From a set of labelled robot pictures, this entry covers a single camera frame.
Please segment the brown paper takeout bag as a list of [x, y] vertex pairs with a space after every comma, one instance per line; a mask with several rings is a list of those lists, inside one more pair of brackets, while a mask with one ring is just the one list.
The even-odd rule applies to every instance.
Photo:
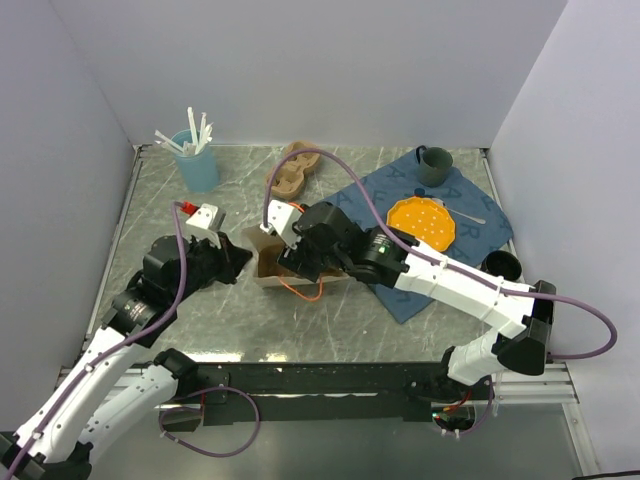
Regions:
[[283, 287], [303, 300], [315, 302], [322, 297], [327, 283], [348, 279], [348, 276], [339, 270], [325, 270], [316, 282], [317, 292], [311, 296], [305, 295], [298, 287], [314, 285], [314, 282], [292, 273], [277, 263], [278, 256], [285, 247], [285, 243], [279, 237], [265, 233], [260, 225], [245, 228], [241, 236], [243, 244], [252, 250], [255, 259], [253, 267], [250, 268], [250, 276], [261, 288]]

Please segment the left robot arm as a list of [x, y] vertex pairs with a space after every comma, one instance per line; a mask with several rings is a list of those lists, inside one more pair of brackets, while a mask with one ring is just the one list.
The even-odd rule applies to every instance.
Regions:
[[176, 320], [183, 300], [215, 282], [236, 282], [252, 254], [224, 234], [219, 240], [165, 236], [154, 241], [57, 390], [16, 432], [2, 433], [1, 463], [8, 478], [86, 479], [104, 451], [146, 411], [197, 393], [197, 363], [169, 349], [137, 383], [108, 396]]

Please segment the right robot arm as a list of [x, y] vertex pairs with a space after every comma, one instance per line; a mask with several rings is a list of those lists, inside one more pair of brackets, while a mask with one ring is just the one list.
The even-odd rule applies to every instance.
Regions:
[[544, 372], [553, 305], [533, 296], [552, 292], [552, 285], [492, 276], [390, 227], [363, 230], [328, 202], [296, 208], [272, 200], [264, 219], [264, 231], [285, 244], [279, 265], [311, 282], [336, 269], [370, 286], [427, 296], [487, 324], [487, 333], [443, 355], [434, 382], [444, 396], [460, 398], [503, 370]]

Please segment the blue plastic cup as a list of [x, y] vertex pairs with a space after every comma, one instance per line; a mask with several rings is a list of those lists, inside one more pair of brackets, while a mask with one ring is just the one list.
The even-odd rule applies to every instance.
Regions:
[[174, 154], [174, 160], [189, 191], [207, 193], [218, 186], [220, 176], [210, 145], [196, 155]]

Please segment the orange dotted plate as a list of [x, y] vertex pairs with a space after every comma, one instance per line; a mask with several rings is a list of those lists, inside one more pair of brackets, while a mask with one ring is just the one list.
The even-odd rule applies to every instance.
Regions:
[[397, 201], [387, 212], [386, 223], [438, 252], [446, 251], [456, 237], [456, 224], [448, 210], [429, 198]]

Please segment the white wrapped straw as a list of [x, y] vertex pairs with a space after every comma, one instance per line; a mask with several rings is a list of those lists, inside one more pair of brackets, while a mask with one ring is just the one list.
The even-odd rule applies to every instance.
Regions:
[[199, 138], [196, 146], [195, 153], [199, 154], [205, 147], [210, 136], [210, 126], [207, 123], [207, 113], [203, 112], [201, 114], [201, 122], [200, 122], [200, 130], [199, 130]]
[[191, 145], [194, 147], [194, 150], [195, 150], [195, 147], [197, 146], [199, 141], [199, 137], [198, 137], [198, 131], [196, 128], [193, 108], [191, 106], [187, 107], [187, 117], [188, 117], [188, 124], [189, 124], [189, 130], [191, 135]]
[[159, 130], [156, 130], [154, 132], [154, 135], [156, 137], [155, 143], [163, 149], [168, 150], [176, 155], [182, 155], [184, 153], [184, 149], [180, 145], [178, 145], [176, 142], [171, 140]]

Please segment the dark green mug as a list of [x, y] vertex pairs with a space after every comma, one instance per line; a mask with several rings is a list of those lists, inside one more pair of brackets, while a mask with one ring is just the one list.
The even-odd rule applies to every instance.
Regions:
[[440, 147], [421, 145], [416, 148], [415, 154], [419, 181], [430, 188], [442, 185], [453, 166], [453, 157], [449, 151]]

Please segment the blue letter-print cloth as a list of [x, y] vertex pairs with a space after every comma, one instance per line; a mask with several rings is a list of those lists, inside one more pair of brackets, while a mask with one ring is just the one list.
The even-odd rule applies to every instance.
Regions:
[[[418, 179], [415, 150], [404, 154], [388, 165], [362, 177], [379, 214], [386, 219], [388, 210], [399, 200], [417, 197], [437, 197], [452, 209], [471, 216], [484, 218], [479, 225], [454, 213], [455, 240], [445, 254], [450, 258], [476, 267], [492, 251], [499, 250], [513, 236], [511, 224], [496, 201], [465, 178], [456, 167], [450, 169], [447, 179], [437, 188], [428, 188]], [[338, 206], [363, 230], [377, 223], [355, 183], [325, 197], [323, 201]], [[399, 324], [422, 311], [432, 299], [424, 295], [370, 285], [374, 295]]]

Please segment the black mounting base rail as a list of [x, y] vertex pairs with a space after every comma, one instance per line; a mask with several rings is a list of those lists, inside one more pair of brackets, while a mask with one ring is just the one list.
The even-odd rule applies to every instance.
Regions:
[[198, 405], [206, 426], [236, 422], [369, 420], [429, 422], [434, 404], [485, 401], [487, 377], [451, 383], [437, 362], [201, 363], [167, 407]]

